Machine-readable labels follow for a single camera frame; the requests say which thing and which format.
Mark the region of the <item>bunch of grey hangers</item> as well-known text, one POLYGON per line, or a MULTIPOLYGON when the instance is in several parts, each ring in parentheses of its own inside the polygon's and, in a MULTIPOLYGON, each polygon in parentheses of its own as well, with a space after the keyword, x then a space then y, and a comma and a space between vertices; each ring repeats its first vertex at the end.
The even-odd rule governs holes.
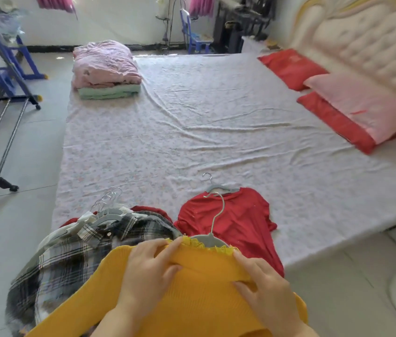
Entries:
POLYGON ((90 210, 77 221, 77 226, 82 228, 84 225, 97 227, 103 223, 120 221, 126 214, 133 210, 127 208, 124 204, 119 204, 123 191, 120 187, 114 187, 98 199, 90 210))

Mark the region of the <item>person's left hand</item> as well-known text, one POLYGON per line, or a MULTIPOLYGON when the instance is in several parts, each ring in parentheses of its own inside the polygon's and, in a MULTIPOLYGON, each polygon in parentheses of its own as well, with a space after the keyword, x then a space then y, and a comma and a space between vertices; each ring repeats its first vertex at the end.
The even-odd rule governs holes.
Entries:
POLYGON ((175 265, 171 259, 182 240, 183 237, 172 242, 152 239, 132 249, 117 306, 129 307, 143 319, 156 307, 170 286, 170 283, 162 283, 162 275, 168 266, 175 265))

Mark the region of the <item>pink pillow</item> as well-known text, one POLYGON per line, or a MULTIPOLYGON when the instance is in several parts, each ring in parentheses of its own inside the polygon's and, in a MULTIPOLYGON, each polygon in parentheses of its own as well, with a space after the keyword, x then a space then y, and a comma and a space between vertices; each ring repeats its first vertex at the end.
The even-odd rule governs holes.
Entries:
POLYGON ((396 135, 396 96, 348 73, 316 75, 304 84, 359 124, 378 145, 396 135))

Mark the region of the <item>person's left forearm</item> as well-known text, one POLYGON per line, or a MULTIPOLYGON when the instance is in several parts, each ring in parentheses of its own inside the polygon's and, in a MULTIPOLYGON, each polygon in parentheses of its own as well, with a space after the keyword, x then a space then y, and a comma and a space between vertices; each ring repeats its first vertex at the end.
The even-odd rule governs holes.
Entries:
POLYGON ((90 337, 134 337, 140 328, 143 316, 125 306, 116 306, 109 311, 90 337))

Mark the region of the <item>black desk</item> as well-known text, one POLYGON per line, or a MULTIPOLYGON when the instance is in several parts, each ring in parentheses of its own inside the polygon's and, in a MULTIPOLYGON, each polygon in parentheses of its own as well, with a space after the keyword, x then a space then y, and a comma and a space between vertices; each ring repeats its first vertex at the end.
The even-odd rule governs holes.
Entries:
POLYGON ((278 0, 218 0, 212 50, 217 54, 241 53, 242 37, 267 39, 277 4, 278 0))

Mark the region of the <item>folded pink quilt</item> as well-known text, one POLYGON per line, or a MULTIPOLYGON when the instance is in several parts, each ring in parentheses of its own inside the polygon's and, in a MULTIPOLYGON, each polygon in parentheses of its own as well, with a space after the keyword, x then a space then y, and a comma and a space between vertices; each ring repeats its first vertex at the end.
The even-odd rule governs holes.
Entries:
POLYGON ((72 54, 74 89, 142 83, 133 54, 126 45, 117 41, 91 42, 76 47, 72 54))

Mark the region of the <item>blue plastic chair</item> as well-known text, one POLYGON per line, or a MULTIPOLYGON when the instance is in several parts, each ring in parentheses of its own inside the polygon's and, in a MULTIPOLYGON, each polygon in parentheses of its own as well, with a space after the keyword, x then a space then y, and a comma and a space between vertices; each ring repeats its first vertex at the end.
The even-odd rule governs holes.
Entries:
POLYGON ((214 42, 213 37, 193 31, 191 16, 186 9, 182 8, 180 10, 180 18, 188 54, 211 54, 211 44, 214 42))

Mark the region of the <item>red pillow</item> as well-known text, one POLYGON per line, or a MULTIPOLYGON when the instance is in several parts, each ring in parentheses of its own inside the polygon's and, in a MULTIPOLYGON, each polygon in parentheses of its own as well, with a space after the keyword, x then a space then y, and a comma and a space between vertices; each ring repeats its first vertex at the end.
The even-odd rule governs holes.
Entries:
POLYGON ((378 146, 365 129, 342 114, 316 92, 300 96, 297 102, 362 153, 370 155, 378 146))
POLYGON ((329 73, 324 67, 294 49, 280 50, 259 56, 257 59, 280 78, 289 89, 298 92, 309 89, 305 85, 307 79, 329 73))

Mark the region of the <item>cream tufted headboard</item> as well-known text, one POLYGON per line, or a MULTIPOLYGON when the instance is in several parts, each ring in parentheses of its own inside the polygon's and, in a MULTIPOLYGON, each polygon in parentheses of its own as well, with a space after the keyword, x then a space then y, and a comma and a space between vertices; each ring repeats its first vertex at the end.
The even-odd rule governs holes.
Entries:
POLYGON ((396 94, 396 0, 307 0, 287 47, 396 94))

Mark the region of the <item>black white plaid shirt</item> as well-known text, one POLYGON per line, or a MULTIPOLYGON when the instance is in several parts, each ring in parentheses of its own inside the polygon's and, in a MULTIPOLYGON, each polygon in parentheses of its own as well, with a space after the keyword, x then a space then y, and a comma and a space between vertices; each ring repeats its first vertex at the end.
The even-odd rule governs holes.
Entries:
POLYGON ((72 296, 112 249, 181 235, 163 215, 130 209, 85 215, 53 232, 11 282, 5 322, 12 337, 24 337, 72 296))

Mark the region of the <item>red t-shirt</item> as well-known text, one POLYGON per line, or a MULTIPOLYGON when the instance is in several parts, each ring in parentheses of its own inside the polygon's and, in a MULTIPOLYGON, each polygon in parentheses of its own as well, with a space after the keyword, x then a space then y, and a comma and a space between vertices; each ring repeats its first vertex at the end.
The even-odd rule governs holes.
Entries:
POLYGON ((269 203, 252 188, 223 196, 198 194, 185 202, 174 222, 187 236, 208 234, 241 251, 248 258, 262 258, 282 277, 284 266, 276 252, 269 203))

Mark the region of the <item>folded green blanket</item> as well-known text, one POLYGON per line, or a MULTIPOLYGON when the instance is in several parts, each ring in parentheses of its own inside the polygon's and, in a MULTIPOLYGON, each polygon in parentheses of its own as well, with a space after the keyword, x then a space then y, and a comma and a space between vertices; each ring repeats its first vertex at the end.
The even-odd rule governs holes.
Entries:
POLYGON ((81 100, 111 100, 129 98, 139 94, 141 84, 116 84, 109 88, 79 88, 81 100))

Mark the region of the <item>person's right hand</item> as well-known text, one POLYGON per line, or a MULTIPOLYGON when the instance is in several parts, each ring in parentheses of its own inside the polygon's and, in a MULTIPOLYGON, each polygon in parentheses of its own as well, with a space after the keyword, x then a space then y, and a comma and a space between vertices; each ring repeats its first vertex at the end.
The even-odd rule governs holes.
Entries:
POLYGON ((265 260, 247 258, 239 251, 233 255, 258 287, 256 297, 242 297, 273 337, 284 337, 291 324, 300 319, 290 284, 265 260))

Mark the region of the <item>pink curtain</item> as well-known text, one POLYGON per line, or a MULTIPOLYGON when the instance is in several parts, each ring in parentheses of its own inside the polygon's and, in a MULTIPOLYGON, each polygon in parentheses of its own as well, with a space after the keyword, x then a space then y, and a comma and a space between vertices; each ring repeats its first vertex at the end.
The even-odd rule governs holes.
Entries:
POLYGON ((40 9, 60 10, 74 14, 77 18, 73 0, 36 0, 40 9))
POLYGON ((190 0, 191 17, 213 16, 215 0, 190 0))

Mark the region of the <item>person's right forearm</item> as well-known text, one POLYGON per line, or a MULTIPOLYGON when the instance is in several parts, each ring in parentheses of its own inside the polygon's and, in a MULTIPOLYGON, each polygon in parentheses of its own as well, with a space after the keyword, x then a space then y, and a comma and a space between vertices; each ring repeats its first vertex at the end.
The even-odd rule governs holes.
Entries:
POLYGON ((291 324, 284 337, 320 337, 310 326, 300 319, 291 324))

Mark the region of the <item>blue metal table frame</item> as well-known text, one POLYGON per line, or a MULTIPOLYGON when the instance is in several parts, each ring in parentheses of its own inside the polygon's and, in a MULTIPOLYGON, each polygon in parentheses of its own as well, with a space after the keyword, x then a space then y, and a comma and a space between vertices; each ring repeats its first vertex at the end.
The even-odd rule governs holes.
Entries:
POLYGON ((0 35, 0 90, 14 102, 23 102, 30 93, 27 81, 48 79, 34 63, 27 46, 17 36, 9 46, 0 35))

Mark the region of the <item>metal floor stand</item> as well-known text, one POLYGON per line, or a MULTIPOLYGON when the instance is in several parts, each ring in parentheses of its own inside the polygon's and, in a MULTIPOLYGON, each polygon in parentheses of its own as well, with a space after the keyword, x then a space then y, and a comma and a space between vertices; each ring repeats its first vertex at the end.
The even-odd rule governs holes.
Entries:
POLYGON ((182 34, 182 41, 176 42, 172 40, 175 14, 180 12, 181 9, 186 8, 186 0, 155 0, 155 3, 157 6, 155 18, 161 21, 165 26, 165 31, 158 47, 162 51, 186 49, 185 34, 182 34))

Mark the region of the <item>white floral bed sheet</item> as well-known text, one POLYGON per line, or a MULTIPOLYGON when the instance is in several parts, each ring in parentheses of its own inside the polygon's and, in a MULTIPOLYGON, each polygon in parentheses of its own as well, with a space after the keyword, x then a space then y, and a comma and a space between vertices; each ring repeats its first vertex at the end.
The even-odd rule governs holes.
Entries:
POLYGON ((114 187, 122 204, 176 220, 206 172, 270 204, 288 269, 396 226, 396 139, 363 154, 253 55, 135 60, 137 96, 82 101, 71 89, 53 230, 114 187))

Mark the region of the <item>yellow knit sweater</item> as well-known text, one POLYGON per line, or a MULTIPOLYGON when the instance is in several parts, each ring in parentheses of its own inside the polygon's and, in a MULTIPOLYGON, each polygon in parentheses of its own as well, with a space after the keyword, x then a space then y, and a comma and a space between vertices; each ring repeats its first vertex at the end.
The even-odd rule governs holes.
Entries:
MULTIPOLYGON (((85 284, 25 337, 83 337, 93 332, 117 306, 135 247, 112 250, 85 284)), ((184 236, 171 259, 182 269, 134 337, 273 337, 233 285, 253 282, 235 260, 234 251, 237 248, 206 248, 184 236)), ((306 303, 294 295, 299 317, 308 325, 306 303)))

